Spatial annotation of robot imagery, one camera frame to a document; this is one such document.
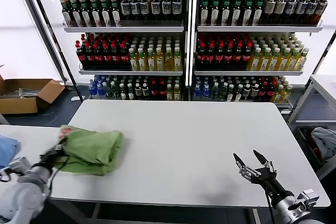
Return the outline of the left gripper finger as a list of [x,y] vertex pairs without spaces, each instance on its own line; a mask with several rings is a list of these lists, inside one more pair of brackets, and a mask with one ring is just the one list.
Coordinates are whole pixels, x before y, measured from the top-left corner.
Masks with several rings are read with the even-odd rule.
[[59,140],[55,144],[55,151],[57,151],[57,152],[63,152],[64,148],[66,146],[66,143],[67,143],[67,138],[63,138],[63,139]]

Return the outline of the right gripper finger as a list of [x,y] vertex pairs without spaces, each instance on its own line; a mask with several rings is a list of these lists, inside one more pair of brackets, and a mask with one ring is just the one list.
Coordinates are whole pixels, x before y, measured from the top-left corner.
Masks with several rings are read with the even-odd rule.
[[256,158],[258,159],[258,161],[262,164],[263,167],[268,168],[268,170],[271,173],[276,173],[276,169],[273,166],[272,161],[269,161],[268,159],[266,159],[266,157],[259,153],[257,150],[253,150],[254,155],[256,156]]
[[252,183],[255,179],[260,177],[260,172],[247,166],[236,153],[233,153],[233,157],[239,168],[239,173],[243,178]]

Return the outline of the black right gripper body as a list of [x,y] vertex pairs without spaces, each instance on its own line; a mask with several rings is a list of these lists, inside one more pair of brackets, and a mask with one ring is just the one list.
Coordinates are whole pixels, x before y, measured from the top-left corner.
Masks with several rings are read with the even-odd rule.
[[260,185],[271,199],[273,208],[288,196],[294,196],[291,191],[285,190],[277,181],[276,172],[270,172],[269,168],[263,167],[256,169],[260,175],[253,177],[253,184]]

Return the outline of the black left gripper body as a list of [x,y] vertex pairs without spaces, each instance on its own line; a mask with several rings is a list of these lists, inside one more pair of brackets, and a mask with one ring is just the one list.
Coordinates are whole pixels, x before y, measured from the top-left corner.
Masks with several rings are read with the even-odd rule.
[[54,145],[44,154],[40,155],[39,165],[52,172],[53,167],[64,155],[65,152],[62,145]]

